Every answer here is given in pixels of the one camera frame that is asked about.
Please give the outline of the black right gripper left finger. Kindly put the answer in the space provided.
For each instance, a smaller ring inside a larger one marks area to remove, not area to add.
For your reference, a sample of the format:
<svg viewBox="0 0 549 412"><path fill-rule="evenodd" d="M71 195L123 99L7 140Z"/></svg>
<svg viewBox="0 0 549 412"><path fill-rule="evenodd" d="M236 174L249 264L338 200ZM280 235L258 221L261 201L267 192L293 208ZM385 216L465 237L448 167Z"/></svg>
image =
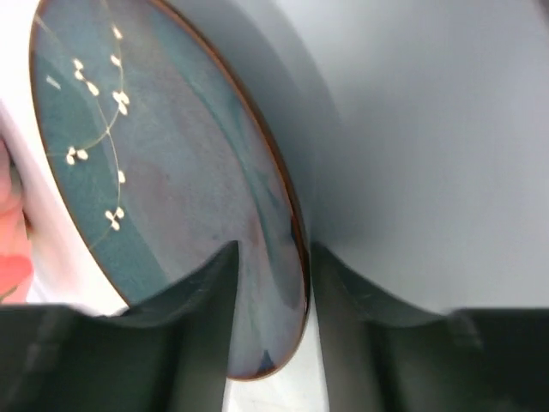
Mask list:
<svg viewBox="0 0 549 412"><path fill-rule="evenodd" d="M70 306L3 306L4 411L219 411L238 243L113 317Z"/></svg>

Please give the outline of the pink plastic bag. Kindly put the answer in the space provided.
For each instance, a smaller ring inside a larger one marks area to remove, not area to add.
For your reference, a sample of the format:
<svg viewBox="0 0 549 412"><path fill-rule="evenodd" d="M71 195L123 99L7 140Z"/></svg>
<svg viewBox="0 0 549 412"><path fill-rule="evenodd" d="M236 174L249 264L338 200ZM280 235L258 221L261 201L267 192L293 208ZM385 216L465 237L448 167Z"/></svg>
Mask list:
<svg viewBox="0 0 549 412"><path fill-rule="evenodd" d="M1 140L1 303L27 301L33 280L31 242L23 212L21 179Z"/></svg>

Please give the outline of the dark teal ceramic plate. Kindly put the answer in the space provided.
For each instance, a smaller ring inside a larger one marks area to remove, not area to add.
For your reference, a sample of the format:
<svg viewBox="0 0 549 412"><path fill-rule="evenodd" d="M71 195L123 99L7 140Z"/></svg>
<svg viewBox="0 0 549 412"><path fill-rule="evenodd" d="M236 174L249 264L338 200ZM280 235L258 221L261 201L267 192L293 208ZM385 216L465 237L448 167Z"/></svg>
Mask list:
<svg viewBox="0 0 549 412"><path fill-rule="evenodd" d="M30 70L57 188L122 300L236 242L227 373L284 366L309 300L299 206L268 126L209 42L166 1L43 1Z"/></svg>

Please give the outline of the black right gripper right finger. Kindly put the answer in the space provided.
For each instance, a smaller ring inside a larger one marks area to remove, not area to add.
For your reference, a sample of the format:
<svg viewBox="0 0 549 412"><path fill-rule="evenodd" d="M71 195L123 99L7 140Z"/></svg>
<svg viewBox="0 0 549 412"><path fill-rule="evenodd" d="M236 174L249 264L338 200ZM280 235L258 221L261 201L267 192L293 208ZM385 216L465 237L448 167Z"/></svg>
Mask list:
<svg viewBox="0 0 549 412"><path fill-rule="evenodd" d="M547 309L426 312L318 243L311 275L331 410L547 410Z"/></svg>

